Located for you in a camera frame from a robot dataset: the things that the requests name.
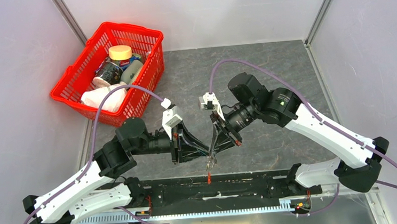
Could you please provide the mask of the metal keyring holder red handle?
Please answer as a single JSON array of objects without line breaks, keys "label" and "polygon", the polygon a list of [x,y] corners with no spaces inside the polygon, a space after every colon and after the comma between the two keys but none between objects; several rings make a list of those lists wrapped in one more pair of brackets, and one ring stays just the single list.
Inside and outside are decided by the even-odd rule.
[{"label": "metal keyring holder red handle", "polygon": [[210,155],[208,157],[207,165],[206,165],[206,170],[207,170],[207,183],[208,185],[211,184],[212,182],[212,176],[211,176],[211,171],[214,168],[214,166],[217,165],[217,159],[214,155]]}]

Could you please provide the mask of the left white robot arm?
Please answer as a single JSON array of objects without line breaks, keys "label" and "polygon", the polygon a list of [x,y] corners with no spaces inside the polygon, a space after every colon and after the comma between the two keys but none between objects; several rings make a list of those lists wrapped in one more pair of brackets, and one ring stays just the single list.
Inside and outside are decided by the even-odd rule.
[{"label": "left white robot arm", "polygon": [[134,168],[135,155],[166,153],[173,163],[183,163],[208,156],[209,149],[182,121],[177,121],[173,128],[150,133],[143,119],[128,118],[115,130],[111,141],[71,178],[45,195],[28,195],[23,199],[29,214],[25,224],[77,224],[105,210],[142,206],[148,198],[138,178],[126,178],[103,193],[94,191]]}]

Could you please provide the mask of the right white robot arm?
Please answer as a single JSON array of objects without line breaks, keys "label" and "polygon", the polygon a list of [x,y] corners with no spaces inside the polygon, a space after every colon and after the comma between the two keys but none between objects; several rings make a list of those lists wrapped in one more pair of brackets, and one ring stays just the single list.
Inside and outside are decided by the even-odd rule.
[{"label": "right white robot arm", "polygon": [[389,142],[383,137],[367,138],[344,128],[308,106],[291,90],[268,90],[253,75],[241,73],[230,80],[228,88],[237,103],[224,113],[215,94],[199,98],[202,109],[211,110],[216,139],[212,152],[217,154],[242,144],[239,132],[255,120],[300,133],[335,158],[315,164],[294,164],[286,180],[288,191],[301,194],[307,188],[342,184],[360,193],[368,192],[377,181]]}]

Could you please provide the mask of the grey green bottle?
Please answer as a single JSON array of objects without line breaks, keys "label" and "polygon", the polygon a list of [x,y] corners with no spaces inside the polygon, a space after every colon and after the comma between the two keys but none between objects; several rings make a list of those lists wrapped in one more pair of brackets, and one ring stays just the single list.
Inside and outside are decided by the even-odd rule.
[{"label": "grey green bottle", "polygon": [[132,85],[141,72],[144,64],[140,60],[133,60],[133,62],[126,68],[121,75],[120,84]]}]

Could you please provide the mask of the dark patterned cup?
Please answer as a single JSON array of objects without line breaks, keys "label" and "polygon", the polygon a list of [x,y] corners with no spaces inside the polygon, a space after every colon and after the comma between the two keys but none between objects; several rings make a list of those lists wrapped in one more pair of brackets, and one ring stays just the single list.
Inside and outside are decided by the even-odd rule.
[{"label": "dark patterned cup", "polygon": [[121,81],[123,70],[114,62],[105,62],[97,71],[93,83],[96,88],[111,86]]}]

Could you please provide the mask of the white plastic bag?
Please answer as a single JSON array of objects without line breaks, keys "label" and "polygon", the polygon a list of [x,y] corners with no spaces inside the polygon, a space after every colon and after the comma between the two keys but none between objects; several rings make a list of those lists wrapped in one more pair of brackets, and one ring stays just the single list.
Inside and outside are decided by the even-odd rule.
[{"label": "white plastic bag", "polygon": [[[92,91],[86,91],[82,96],[81,96],[81,102],[84,105],[98,108],[103,101],[104,97],[113,89],[125,84],[114,84],[111,86],[106,86],[106,87],[99,87],[98,89],[94,89]],[[111,113],[114,113],[119,110],[120,106],[122,105],[122,102],[127,94],[127,90],[125,88],[120,89],[116,92],[114,92],[112,95],[110,95],[105,103],[103,104],[103,107],[101,110],[109,111]]]}]

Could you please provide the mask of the jar with cream lid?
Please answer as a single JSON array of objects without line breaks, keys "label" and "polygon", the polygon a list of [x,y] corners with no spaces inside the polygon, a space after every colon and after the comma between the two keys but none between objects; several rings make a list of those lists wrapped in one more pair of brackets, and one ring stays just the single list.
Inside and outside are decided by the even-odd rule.
[{"label": "jar with cream lid", "polygon": [[108,49],[108,56],[114,65],[125,70],[131,63],[132,48],[128,45],[111,46]]}]

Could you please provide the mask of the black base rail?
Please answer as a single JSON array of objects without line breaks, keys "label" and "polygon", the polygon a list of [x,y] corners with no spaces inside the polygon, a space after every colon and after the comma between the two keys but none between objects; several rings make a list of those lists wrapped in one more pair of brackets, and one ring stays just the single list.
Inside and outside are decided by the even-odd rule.
[{"label": "black base rail", "polygon": [[128,208],[150,207],[153,216],[191,214],[276,206],[280,198],[306,197],[308,193],[321,194],[321,186],[305,188],[294,182],[288,170],[272,170],[144,180],[144,191]]}]

